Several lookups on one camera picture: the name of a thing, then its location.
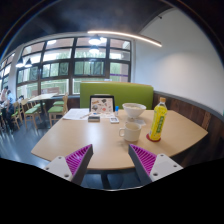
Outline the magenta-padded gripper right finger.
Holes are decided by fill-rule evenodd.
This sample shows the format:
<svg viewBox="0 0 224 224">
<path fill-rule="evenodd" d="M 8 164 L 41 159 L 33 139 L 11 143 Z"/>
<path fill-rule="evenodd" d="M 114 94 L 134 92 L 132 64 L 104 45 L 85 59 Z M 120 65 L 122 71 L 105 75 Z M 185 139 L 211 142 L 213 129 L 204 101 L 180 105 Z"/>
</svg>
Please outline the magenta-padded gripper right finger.
<svg viewBox="0 0 224 224">
<path fill-rule="evenodd" d="M 155 155 L 134 144 L 129 145 L 128 153 L 143 185 L 147 185 L 182 169 L 182 166 L 167 155 L 163 153 Z"/>
</svg>

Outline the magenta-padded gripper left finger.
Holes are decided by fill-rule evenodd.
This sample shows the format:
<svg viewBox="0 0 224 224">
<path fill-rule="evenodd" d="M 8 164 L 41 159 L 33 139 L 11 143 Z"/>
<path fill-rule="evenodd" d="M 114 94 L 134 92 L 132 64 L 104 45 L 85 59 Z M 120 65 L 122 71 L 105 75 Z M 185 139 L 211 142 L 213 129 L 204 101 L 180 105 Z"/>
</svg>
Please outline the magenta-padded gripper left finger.
<svg viewBox="0 0 224 224">
<path fill-rule="evenodd" d="M 80 185 L 92 156 L 93 146 L 87 145 L 65 157 L 57 156 L 44 170 Z"/>
</svg>

